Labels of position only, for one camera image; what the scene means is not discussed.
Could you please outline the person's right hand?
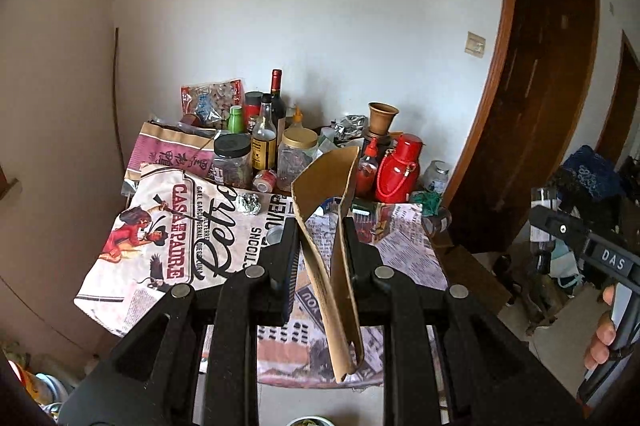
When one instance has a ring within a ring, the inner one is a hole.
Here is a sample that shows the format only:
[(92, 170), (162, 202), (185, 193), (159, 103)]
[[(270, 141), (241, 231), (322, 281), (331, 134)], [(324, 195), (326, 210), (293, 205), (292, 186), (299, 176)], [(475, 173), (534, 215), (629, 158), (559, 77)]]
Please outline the person's right hand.
[(584, 354), (584, 366), (587, 371), (592, 371), (603, 365), (610, 357), (610, 346), (616, 337), (616, 329), (609, 312), (601, 315), (596, 330), (591, 336), (589, 345)]

